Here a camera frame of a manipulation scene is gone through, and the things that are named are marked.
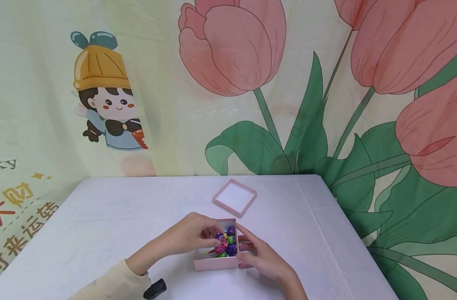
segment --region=finger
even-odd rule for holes
[[[244,263],[245,265],[251,265],[251,266],[254,266],[255,268],[258,265],[259,258],[257,256],[251,255],[250,253],[239,252],[237,254],[237,258],[240,263]]]
[[[253,246],[252,243],[249,243],[249,244],[241,244],[240,246],[238,246],[238,249],[239,249],[240,251],[247,251],[247,250],[248,250],[248,251],[251,251],[251,252],[253,252],[254,255],[257,254],[257,249],[256,249],[255,246]]]
[[[208,231],[208,228],[205,228],[203,230],[203,234],[205,234],[206,239],[210,239],[212,237],[212,235],[210,234],[210,231]]]
[[[238,236],[238,241],[241,242],[241,241],[246,241],[246,242],[250,242],[250,240],[247,238],[247,236],[245,235],[239,235]]]
[[[241,262],[241,263],[238,265],[238,268],[239,268],[239,269],[248,269],[248,268],[253,268],[253,265],[248,265],[247,263]]]
[[[209,227],[209,228],[208,228],[208,231],[210,231],[210,234],[212,234],[212,237],[214,237],[214,238],[215,238],[215,237],[217,236],[217,234],[218,234],[218,231],[217,231],[217,229],[216,229],[215,227]]]
[[[219,233],[223,233],[223,227],[218,223],[217,220],[207,217],[206,215],[201,215],[203,217],[203,227],[209,228],[213,227],[218,230]]]
[[[199,249],[202,249],[202,248],[212,248],[212,247],[216,247],[216,246],[219,246],[220,245],[220,241],[217,240],[217,239],[200,239],[199,240]]]
[[[245,237],[247,237],[247,239],[254,244],[255,247],[257,247],[257,245],[261,242],[261,239],[259,239],[256,235],[254,235],[253,233],[251,233],[250,230],[246,229],[245,227],[243,227],[242,225],[238,224],[237,223],[237,229],[241,231],[241,233],[243,233],[243,235]]]

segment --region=sleeve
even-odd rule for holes
[[[128,268],[127,263],[123,260],[68,300],[143,299],[143,293],[150,285],[148,274],[138,276]]]
[[[102,120],[102,118],[96,111],[87,110],[85,116],[101,132],[104,133],[107,130],[105,126],[105,120]]]

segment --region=box lid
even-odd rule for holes
[[[250,187],[230,179],[213,196],[213,203],[241,218],[257,197],[257,191]]]

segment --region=black bow tie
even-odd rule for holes
[[[125,123],[121,123],[117,120],[105,121],[105,126],[109,134],[114,136],[120,136],[123,132],[130,131],[131,133],[141,129],[140,119],[130,119]]]

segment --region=fabric backdrop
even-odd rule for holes
[[[0,274],[87,177],[298,173],[457,299],[457,0],[0,0]]]

